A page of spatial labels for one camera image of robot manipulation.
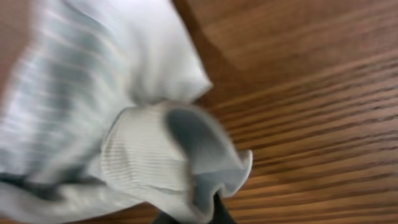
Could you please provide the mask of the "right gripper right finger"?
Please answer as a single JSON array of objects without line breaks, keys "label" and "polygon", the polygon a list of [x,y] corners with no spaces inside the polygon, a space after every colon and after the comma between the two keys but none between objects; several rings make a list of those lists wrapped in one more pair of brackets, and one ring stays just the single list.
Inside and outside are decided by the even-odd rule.
[{"label": "right gripper right finger", "polygon": [[216,194],[214,199],[214,214],[211,224],[237,224],[223,204],[221,197]]}]

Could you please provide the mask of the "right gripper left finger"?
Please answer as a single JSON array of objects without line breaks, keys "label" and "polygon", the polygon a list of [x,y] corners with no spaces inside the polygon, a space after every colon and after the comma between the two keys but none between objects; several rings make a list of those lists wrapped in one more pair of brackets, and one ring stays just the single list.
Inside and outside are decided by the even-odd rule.
[{"label": "right gripper left finger", "polygon": [[170,215],[160,212],[151,224],[180,224],[180,222],[175,220]]}]

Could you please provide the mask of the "light blue striped garment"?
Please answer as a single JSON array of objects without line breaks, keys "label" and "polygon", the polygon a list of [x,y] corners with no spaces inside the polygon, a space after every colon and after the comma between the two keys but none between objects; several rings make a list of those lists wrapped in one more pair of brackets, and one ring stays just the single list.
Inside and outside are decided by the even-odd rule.
[{"label": "light blue striped garment", "polygon": [[142,203],[211,223],[253,154],[194,105],[212,86],[172,1],[34,1],[1,111],[1,215],[96,218]]}]

